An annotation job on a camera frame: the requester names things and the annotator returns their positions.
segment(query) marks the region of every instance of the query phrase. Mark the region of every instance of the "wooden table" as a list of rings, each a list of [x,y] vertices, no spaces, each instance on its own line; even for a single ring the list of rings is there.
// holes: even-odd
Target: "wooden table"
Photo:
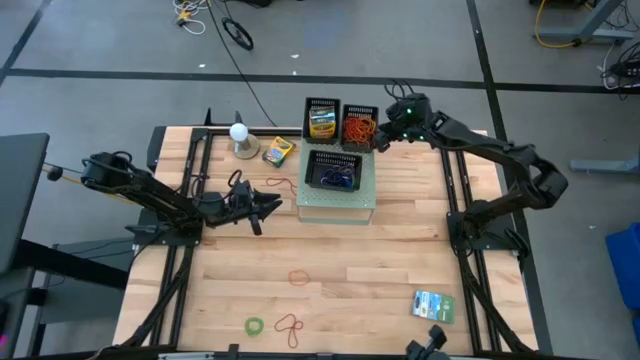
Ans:
[[[173,188],[182,181],[191,130],[166,130],[156,178]],[[263,149],[272,139],[261,138]],[[424,344],[434,324],[410,315],[414,292],[427,290],[456,299],[455,324],[439,324],[448,338],[444,350],[471,354],[437,151],[426,144],[394,143],[376,154],[376,211],[369,226],[350,226],[300,223],[289,185],[266,186],[269,177],[296,183],[297,153],[276,169],[260,156],[236,159],[230,149],[227,136],[214,138],[206,191],[226,193],[229,175],[241,169],[254,188],[282,194],[284,204],[262,224],[260,237],[253,236],[246,221],[205,228],[191,268],[180,350],[226,351],[237,343],[247,352],[403,354],[411,340]],[[496,166],[468,154],[466,160],[474,197],[499,197]],[[458,179],[454,157],[452,164]],[[460,184],[456,186],[464,209]],[[114,343],[128,338],[156,302],[166,252],[165,246],[149,246],[137,258]],[[181,258],[179,253],[176,262]],[[485,258],[496,307],[523,342],[537,348],[517,259],[507,251],[487,251]],[[289,272],[298,269],[311,277],[306,286],[288,281]],[[477,302],[476,307],[483,346],[489,349],[485,316]],[[170,304],[161,343],[168,340],[172,312]],[[287,345],[286,332],[273,328],[288,313],[304,322],[296,349]],[[244,331],[249,317],[264,320],[264,331],[255,338]]]

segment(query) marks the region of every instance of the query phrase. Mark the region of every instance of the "rubber band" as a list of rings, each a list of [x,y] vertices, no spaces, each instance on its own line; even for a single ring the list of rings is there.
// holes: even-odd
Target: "rubber band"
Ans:
[[[296,279],[295,274],[304,275],[303,279]],[[289,272],[289,284],[293,286],[305,286],[311,282],[311,276],[304,270],[293,270]]]
[[[258,324],[258,328],[252,328],[251,324]],[[263,329],[264,321],[260,318],[248,318],[247,321],[244,322],[244,332],[246,332],[249,337],[256,337],[260,335]]]
[[[288,182],[289,190],[291,190],[291,193],[293,194],[293,196],[298,196],[298,194],[294,191],[294,189],[298,189],[298,187],[294,185],[293,182],[287,178],[268,178],[265,182],[267,183],[267,186],[278,186],[283,182]]]
[[[280,324],[281,322],[286,320],[289,316],[291,316],[293,318],[293,324],[291,326],[288,326],[288,327],[278,328],[278,324]],[[273,328],[277,332],[282,332],[282,331],[285,331],[285,330],[289,330],[289,337],[287,339],[287,345],[289,345],[289,347],[292,348],[292,349],[295,349],[295,348],[298,347],[298,336],[296,335],[296,330],[302,330],[303,327],[304,327],[304,323],[302,321],[299,321],[298,319],[296,319],[296,316],[293,315],[293,314],[285,315],[282,319],[278,320],[273,325]]]
[[[376,123],[371,118],[349,116],[344,120],[343,139],[358,146],[371,147],[376,134]]]

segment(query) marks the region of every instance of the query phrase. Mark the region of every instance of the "yellow cable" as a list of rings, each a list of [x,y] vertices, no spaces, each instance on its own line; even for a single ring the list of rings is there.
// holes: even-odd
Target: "yellow cable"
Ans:
[[[568,47],[574,47],[575,43],[571,42],[571,43],[566,43],[566,44],[547,44],[544,41],[542,41],[542,39],[540,39],[540,30],[538,29],[538,25],[540,25],[540,16],[542,15],[542,9],[544,9],[544,4],[547,2],[547,0],[542,0],[540,2],[540,8],[538,8],[538,15],[536,16],[536,26],[535,26],[535,33],[536,33],[536,39],[538,39],[538,43],[546,48],[550,48],[550,49],[563,49],[563,48],[568,48]]]
[[[47,174],[48,174],[48,173],[50,173],[50,172],[51,172],[51,170],[42,169],[42,172],[45,172],[45,173],[47,173]],[[70,178],[70,177],[65,176],[65,175],[62,175],[62,178],[63,178],[63,179],[65,179],[65,180],[67,180],[67,181],[70,181],[70,182],[72,182],[72,183],[74,183],[74,184],[82,185],[82,182],[81,182],[80,180],[78,180],[78,179]],[[119,197],[119,196],[117,196],[117,195],[107,194],[107,193],[103,193],[103,194],[104,194],[104,195],[106,195],[106,196],[108,196],[108,197],[110,197],[110,198],[112,198],[113,200],[118,200],[118,201],[120,201],[120,202],[122,202],[122,203],[125,203],[125,204],[128,204],[128,205],[138,205],[138,203],[136,203],[136,202],[129,201],[129,200],[126,200],[126,199],[123,199],[123,198],[121,198],[121,197]]]

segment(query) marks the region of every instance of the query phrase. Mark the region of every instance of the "black basket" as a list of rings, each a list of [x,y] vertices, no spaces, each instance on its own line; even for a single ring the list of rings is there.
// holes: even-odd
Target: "black basket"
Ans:
[[[322,175],[325,171],[334,166],[353,165],[353,186],[345,188],[333,185],[322,185]],[[362,174],[362,157],[359,155],[332,153],[328,151],[311,150],[309,152],[309,163],[307,164],[307,174],[304,182],[312,188],[354,192],[360,189],[360,176]]]
[[[370,118],[376,123],[375,130],[378,130],[378,108],[373,106],[360,106],[360,105],[344,105],[344,109],[342,112],[342,131],[340,133],[340,146],[342,146],[342,150],[351,151],[351,152],[361,152],[361,153],[370,153],[375,149],[375,135],[371,136],[369,140],[369,146],[358,145],[356,143],[347,142],[344,140],[343,136],[345,134],[344,125],[346,124],[346,120],[348,117],[363,117]]]
[[[316,139],[311,137],[309,131],[309,110],[333,106],[336,112],[336,132],[331,138]],[[312,144],[335,144],[340,140],[340,100],[339,99],[322,99],[307,98],[304,106],[304,122],[302,124],[302,137]]]

